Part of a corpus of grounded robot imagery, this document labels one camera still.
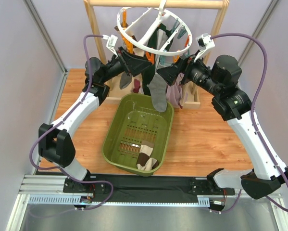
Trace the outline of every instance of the wooden frame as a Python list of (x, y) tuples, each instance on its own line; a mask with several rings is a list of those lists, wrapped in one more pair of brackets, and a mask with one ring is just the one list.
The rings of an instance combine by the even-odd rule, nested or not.
[[(93, 34), (100, 34), (94, 6), (119, 6), (119, 7), (159, 7), (160, 0), (83, 0), (89, 23)], [(191, 9), (209, 9), (218, 10), (214, 24), (211, 29), (211, 35), (217, 35), (221, 28), (223, 19), (229, 6), (229, 0), (167, 0), (165, 8), (191, 8)], [(102, 45), (101, 38), (95, 38), (100, 60), (105, 64), (107, 62)], [(207, 63), (210, 53), (204, 58)], [(108, 103), (119, 103), (120, 99), (131, 92), (132, 83), (129, 87), (119, 89), (119, 77), (107, 83), (111, 91), (105, 100)], [(195, 84), (189, 82), (183, 86), (184, 108), (196, 109), (200, 107), (200, 95)]]

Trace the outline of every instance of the gray wall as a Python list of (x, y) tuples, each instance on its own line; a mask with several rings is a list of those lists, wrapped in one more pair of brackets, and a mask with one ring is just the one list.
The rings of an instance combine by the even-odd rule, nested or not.
[[(256, 111), (271, 144), (288, 165), (288, 0), (280, 2), (259, 39), (267, 49), (269, 63)], [(240, 81), (242, 89), (252, 98), (262, 69), (263, 55), (254, 46), (242, 65)], [(285, 186), (282, 191), (288, 207)]]
[[(270, 0), (231, 0), (227, 15), (221, 27), (221, 33), (225, 32), (243, 32), (252, 34), (261, 19)], [(91, 34), (88, 17), (82, 0), (33, 0), (48, 33), (50, 34), (57, 51), (59, 52), (65, 66), (67, 68), (83, 68), (85, 63), (85, 55), (83, 51), (83, 37)], [(116, 16), (119, 7), (95, 7), (100, 32), (102, 34), (115, 34), (113, 29), (116, 22)], [(128, 13), (127, 21), (130, 23), (139, 16), (139, 12), (145, 9), (131, 9)], [(194, 10), (194, 9), (171, 9), (181, 19), (183, 19), (192, 31), (194, 37), (211, 31), (216, 10)], [(142, 34), (143, 28), (148, 28), (153, 18), (148, 18), (141, 25), (136, 34)], [(175, 40), (173, 50), (183, 48), (185, 39)], [(215, 58), (224, 52), (230, 52), (231, 55), (239, 58), (244, 50), (247, 41), (220, 40), (217, 47), (211, 55), (212, 63)], [(97, 49), (92, 40), (89, 42), (89, 53), (91, 56), (97, 56)], [(190, 49), (192, 53), (197, 50), (194, 45)], [(111, 57), (111, 53), (106, 50), (107, 58)]]
[(0, 231), (5, 230), (38, 127), (62, 81), (23, 0), (0, 0)]

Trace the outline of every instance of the laundry basket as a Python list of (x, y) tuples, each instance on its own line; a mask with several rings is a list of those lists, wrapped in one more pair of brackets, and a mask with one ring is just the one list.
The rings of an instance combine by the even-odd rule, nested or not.
[[(105, 160), (125, 171), (144, 177), (151, 176), (164, 161), (173, 116), (174, 109), (170, 103), (167, 103), (165, 112), (158, 112), (150, 96), (126, 95), (119, 103), (103, 144)], [(150, 171), (136, 167), (142, 141), (154, 143), (151, 157), (160, 162), (159, 166)]]

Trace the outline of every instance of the white bracket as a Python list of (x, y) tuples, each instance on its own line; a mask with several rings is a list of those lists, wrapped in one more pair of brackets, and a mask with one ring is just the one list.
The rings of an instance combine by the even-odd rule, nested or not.
[(112, 53), (114, 53), (114, 55), (118, 56), (115, 50), (115, 45), (118, 40), (118, 37), (115, 35), (111, 35), (111, 36), (103, 35), (103, 39), (107, 40), (107, 43), (106, 43), (107, 49), (109, 49)]
[(200, 47), (200, 52), (196, 55), (194, 62), (202, 57), (204, 57), (209, 50), (215, 47), (215, 43), (211, 40), (211, 35), (202, 34), (201, 36), (196, 38), (198, 45)]

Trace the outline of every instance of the gray sock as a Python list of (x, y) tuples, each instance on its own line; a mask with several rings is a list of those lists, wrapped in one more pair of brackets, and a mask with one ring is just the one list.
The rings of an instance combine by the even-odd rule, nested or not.
[(153, 107), (158, 112), (165, 112), (167, 108), (166, 86), (167, 83), (158, 73), (154, 75), (150, 84), (147, 85), (151, 93)]
[(129, 84), (132, 82), (132, 76), (127, 75), (126, 72), (123, 72), (120, 78), (119, 88), (120, 90), (126, 88), (129, 86)]

